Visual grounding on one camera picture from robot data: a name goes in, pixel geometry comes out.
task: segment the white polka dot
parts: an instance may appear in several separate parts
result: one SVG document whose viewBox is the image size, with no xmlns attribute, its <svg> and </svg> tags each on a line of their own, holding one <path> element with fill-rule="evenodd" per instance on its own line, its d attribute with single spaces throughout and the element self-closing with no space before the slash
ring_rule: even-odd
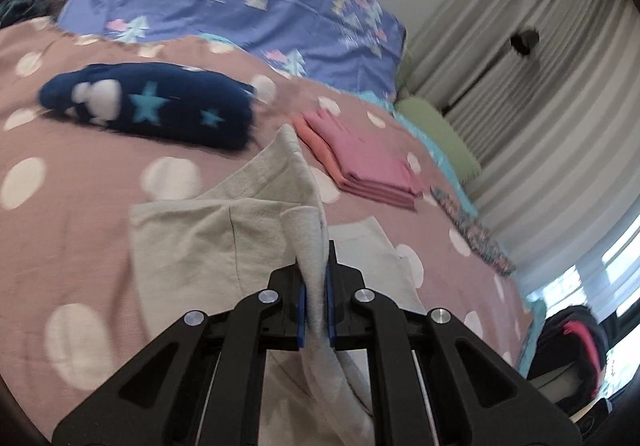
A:
<svg viewBox="0 0 640 446">
<path fill-rule="evenodd" d="M 331 204 L 340 198 L 340 191 L 337 189 L 334 181 L 327 176 L 322 170 L 311 167 L 311 175 L 316 179 L 318 190 L 320 191 L 320 200 L 324 203 Z"/>
<path fill-rule="evenodd" d="M 484 330 L 482 329 L 482 323 L 480 322 L 480 317 L 476 311 L 471 311 L 465 316 L 465 325 L 469 330 L 473 331 L 476 336 L 482 339 L 484 336 Z"/>
<path fill-rule="evenodd" d="M 367 111 L 367 116 L 369 116 L 369 121 L 373 123 L 379 129 L 384 129 L 386 127 L 386 123 L 384 119 L 378 118 L 375 114 L 371 114 Z"/>
<path fill-rule="evenodd" d="M 200 171 L 188 159 L 159 157 L 140 177 L 140 186 L 150 200 L 190 199 L 200 193 Z"/>
<path fill-rule="evenodd" d="M 44 347 L 58 375 L 79 390 L 95 390 L 116 370 L 107 326 L 81 303 L 53 311 L 45 325 Z"/>
<path fill-rule="evenodd" d="M 281 76 L 284 76 L 284 78 L 286 78 L 287 80 L 291 80 L 291 75 L 287 71 L 283 71 L 282 69 L 273 69 L 273 70 L 276 71 Z"/>
<path fill-rule="evenodd" d="M 225 54 L 225 52 L 235 51 L 236 48 L 231 44 L 224 44 L 223 42 L 217 42 L 215 40 L 209 42 L 209 51 L 216 54 Z"/>
<path fill-rule="evenodd" d="M 430 192 L 426 191 L 424 192 L 424 194 L 422 194 L 422 198 L 427 201 L 428 204 L 431 204 L 431 206 L 437 206 L 438 202 L 433 198 L 433 195 L 431 195 Z"/>
<path fill-rule="evenodd" d="M 264 74 L 257 74 L 251 80 L 251 86 L 255 89 L 255 97 L 262 103 L 271 103 L 276 97 L 276 84 Z"/>
<path fill-rule="evenodd" d="M 33 29 L 41 31 L 51 23 L 51 17 L 38 17 L 37 19 L 30 20 Z"/>
<path fill-rule="evenodd" d="M 138 55 L 144 58 L 153 58 L 164 48 L 162 44 L 143 44 L 138 48 Z"/>
<path fill-rule="evenodd" d="M 29 157 L 15 165 L 2 181 L 2 207 L 12 210 L 20 206 L 40 189 L 46 175 L 47 165 L 40 157 Z"/>
<path fill-rule="evenodd" d="M 98 40 L 100 40 L 100 37 L 97 35 L 80 35 L 76 38 L 76 46 L 88 46 Z"/>
<path fill-rule="evenodd" d="M 326 96 L 318 96 L 318 102 L 320 103 L 320 108 L 331 112 L 334 116 L 340 115 L 340 105 L 336 103 L 331 98 L 327 98 Z"/>
<path fill-rule="evenodd" d="M 422 267 L 422 261 L 418 254 L 406 244 L 398 244 L 396 251 L 400 255 L 401 259 L 405 259 L 409 262 L 411 273 L 414 276 L 414 285 L 416 289 L 422 285 L 424 281 L 424 267 Z"/>
<path fill-rule="evenodd" d="M 406 155 L 406 162 L 409 163 L 409 167 L 415 172 L 420 173 L 422 171 L 422 167 L 420 166 L 420 161 L 415 157 L 413 152 L 409 152 Z"/>
<path fill-rule="evenodd" d="M 4 122 L 4 130 L 10 131 L 11 129 L 15 129 L 20 125 L 33 121 L 36 117 L 36 111 L 33 109 L 18 109 L 7 118 L 7 121 Z"/>
<path fill-rule="evenodd" d="M 15 73 L 22 78 L 35 73 L 42 65 L 42 53 L 31 51 L 25 54 L 15 66 Z"/>
<path fill-rule="evenodd" d="M 502 286 L 502 279 L 498 275 L 494 275 L 495 288 L 498 291 L 500 301 L 504 302 L 504 288 Z"/>
<path fill-rule="evenodd" d="M 458 233 L 453 228 L 449 230 L 449 240 L 451 240 L 451 244 L 453 244 L 453 247 L 456 248 L 456 251 L 459 252 L 463 257 L 468 257 L 471 254 L 469 245 L 462 238 L 462 235 L 460 235 L 460 233 Z"/>
<path fill-rule="evenodd" d="M 510 366 L 513 366 L 513 359 L 511 358 L 511 353 L 508 350 L 502 355 L 502 359 L 509 363 Z"/>
</svg>

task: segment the folded pink cloth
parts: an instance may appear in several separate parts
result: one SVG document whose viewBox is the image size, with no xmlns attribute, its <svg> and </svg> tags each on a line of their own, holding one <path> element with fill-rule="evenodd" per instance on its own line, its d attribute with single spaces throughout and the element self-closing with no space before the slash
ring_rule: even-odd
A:
<svg viewBox="0 0 640 446">
<path fill-rule="evenodd" d="M 402 191 L 418 197 L 423 191 L 420 179 L 409 164 L 378 141 L 353 133 L 327 110 L 303 114 L 309 127 L 329 145 L 340 171 L 348 181 L 361 187 Z"/>
<path fill-rule="evenodd" d="M 314 153 L 316 159 L 322 163 L 329 176 L 343 191 L 368 198 L 377 202 L 384 202 L 400 208 L 414 208 L 414 196 L 406 191 L 389 187 L 388 185 L 361 185 L 357 181 L 345 178 L 334 153 L 322 137 L 318 136 L 302 115 L 292 119 L 293 127 L 298 137 Z"/>
</svg>

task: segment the white cloth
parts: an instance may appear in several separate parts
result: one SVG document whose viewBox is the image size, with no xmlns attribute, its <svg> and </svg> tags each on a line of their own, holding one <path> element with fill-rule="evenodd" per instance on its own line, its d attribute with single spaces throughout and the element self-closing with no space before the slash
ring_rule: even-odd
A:
<svg viewBox="0 0 640 446">
<path fill-rule="evenodd" d="M 329 226 L 329 238 L 334 241 L 338 262 L 359 269 L 367 287 L 388 296 L 400 309 L 426 314 L 408 264 L 400 258 L 375 217 Z M 353 392 L 372 413 L 367 351 L 352 350 L 337 355 Z"/>
<path fill-rule="evenodd" d="M 300 354 L 268 356 L 260 444 L 363 446 L 373 424 L 326 332 L 328 234 L 316 183 L 288 125 L 254 160 L 206 194 L 130 213 L 134 277 L 151 336 L 192 309 L 228 311 L 296 259 L 307 291 Z M 290 382 L 278 382 L 288 377 Z"/>
</svg>

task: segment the gray cloth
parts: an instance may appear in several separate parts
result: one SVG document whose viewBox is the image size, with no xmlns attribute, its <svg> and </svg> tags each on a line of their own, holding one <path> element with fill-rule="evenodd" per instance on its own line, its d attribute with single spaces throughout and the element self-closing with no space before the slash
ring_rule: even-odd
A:
<svg viewBox="0 0 640 446">
<path fill-rule="evenodd" d="M 290 126 L 206 194 L 133 206 L 130 224 L 134 277 L 151 336 L 187 311 L 232 309 L 265 288 L 273 269 L 297 260 L 307 289 L 306 344 L 300 354 L 268 356 L 260 444 L 373 444 L 372 420 L 328 342 L 327 227 Z M 278 381 L 285 377 L 285 384 Z"/>
</svg>

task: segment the navy blue cloth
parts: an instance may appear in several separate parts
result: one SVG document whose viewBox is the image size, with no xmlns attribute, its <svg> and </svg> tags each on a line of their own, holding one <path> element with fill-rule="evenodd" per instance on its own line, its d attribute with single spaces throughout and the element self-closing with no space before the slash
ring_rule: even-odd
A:
<svg viewBox="0 0 640 446">
<path fill-rule="evenodd" d="M 47 109 L 83 123 L 227 150 L 249 139 L 254 88 L 174 64 L 93 64 L 49 80 Z"/>
</svg>

